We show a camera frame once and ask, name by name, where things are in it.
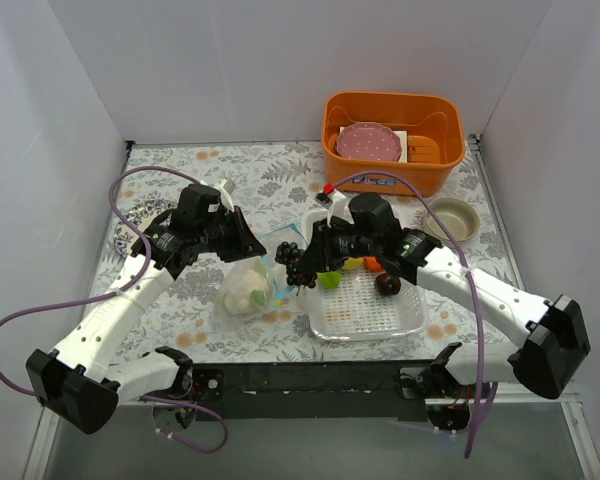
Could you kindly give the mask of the yellow pear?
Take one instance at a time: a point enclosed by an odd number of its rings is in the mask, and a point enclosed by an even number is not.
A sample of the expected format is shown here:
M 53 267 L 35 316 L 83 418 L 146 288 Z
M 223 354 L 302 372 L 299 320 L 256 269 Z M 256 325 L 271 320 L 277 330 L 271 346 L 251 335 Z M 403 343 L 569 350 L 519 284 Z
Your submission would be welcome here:
M 344 262 L 341 269 L 344 271 L 353 271 L 360 268 L 363 264 L 363 258 L 349 258 Z

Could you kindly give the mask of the green starfruit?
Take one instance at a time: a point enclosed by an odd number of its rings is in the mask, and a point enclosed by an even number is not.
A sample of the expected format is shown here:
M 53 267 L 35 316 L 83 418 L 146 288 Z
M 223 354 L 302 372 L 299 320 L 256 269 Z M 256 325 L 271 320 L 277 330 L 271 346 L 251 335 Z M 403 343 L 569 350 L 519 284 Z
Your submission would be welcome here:
M 338 271 L 318 273 L 317 278 L 321 286 L 328 290 L 337 289 L 341 283 L 341 274 Z

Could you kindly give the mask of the dark grape bunch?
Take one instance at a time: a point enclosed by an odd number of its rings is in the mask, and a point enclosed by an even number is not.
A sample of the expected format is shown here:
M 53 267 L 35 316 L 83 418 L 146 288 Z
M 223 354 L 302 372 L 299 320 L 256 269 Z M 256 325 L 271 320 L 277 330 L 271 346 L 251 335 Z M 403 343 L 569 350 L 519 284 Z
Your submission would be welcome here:
M 296 242 L 283 241 L 275 253 L 275 261 L 285 267 L 287 285 L 297 290 L 316 287 L 317 273 L 310 266 L 317 258 L 317 248 L 314 245 L 301 249 Z

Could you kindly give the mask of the clear zip top bag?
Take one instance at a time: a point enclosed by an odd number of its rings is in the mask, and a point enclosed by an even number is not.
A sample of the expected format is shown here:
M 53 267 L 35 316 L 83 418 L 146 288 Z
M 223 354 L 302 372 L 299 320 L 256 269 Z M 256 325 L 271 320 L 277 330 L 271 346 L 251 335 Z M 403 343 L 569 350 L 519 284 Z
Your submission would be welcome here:
M 306 241 L 295 223 L 286 224 L 259 237 L 266 253 L 235 262 L 225 274 L 213 306 L 214 326 L 221 331 L 239 326 L 264 314 L 272 313 L 291 293 L 286 267 L 275 261 L 277 247 L 296 243 L 304 249 Z

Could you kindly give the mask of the white cauliflower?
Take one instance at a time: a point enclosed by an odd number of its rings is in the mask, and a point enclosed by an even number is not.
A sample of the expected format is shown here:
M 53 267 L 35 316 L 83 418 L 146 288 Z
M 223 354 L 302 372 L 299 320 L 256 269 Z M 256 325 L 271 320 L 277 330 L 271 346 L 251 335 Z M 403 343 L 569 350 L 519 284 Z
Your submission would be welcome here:
M 272 286 L 269 278 L 255 269 L 231 271 L 223 280 L 220 305 L 231 315 L 264 312 L 269 304 Z

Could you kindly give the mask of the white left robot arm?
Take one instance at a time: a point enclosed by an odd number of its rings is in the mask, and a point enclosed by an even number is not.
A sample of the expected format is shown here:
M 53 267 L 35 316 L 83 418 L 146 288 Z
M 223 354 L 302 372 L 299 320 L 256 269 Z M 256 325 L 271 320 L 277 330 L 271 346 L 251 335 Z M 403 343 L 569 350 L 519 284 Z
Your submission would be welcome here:
M 44 407 L 93 434 L 128 401 L 150 393 L 173 400 L 190 395 L 193 362 L 174 348 L 158 347 L 122 364 L 112 360 L 154 301 L 199 255 L 230 263 L 265 254 L 232 201 L 234 187 L 222 180 L 184 188 L 176 208 L 156 217 L 133 244 L 108 299 L 50 352 L 30 355 L 26 370 Z

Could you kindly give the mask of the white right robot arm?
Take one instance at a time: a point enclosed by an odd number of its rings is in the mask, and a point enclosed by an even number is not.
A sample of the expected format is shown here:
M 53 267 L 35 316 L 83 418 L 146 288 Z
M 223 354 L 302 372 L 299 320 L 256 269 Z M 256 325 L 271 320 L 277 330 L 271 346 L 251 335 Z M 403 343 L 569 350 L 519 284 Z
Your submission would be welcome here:
M 425 369 L 434 389 L 455 397 L 480 382 L 518 383 L 555 400 L 591 351 L 580 305 L 527 293 L 461 263 L 437 238 L 401 224 L 375 193 L 341 198 L 302 217 L 308 241 L 299 270 L 313 277 L 349 258 L 374 257 L 384 270 L 473 310 L 504 334 L 505 344 L 452 343 Z

